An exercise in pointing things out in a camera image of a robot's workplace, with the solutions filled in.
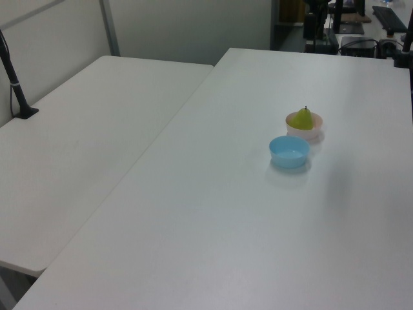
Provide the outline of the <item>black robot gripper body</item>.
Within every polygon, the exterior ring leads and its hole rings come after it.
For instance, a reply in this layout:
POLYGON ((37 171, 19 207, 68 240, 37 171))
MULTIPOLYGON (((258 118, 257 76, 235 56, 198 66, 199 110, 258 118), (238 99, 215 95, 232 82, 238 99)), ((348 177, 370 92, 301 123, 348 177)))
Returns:
POLYGON ((328 7, 328 0, 303 0, 309 14, 318 14, 328 7))

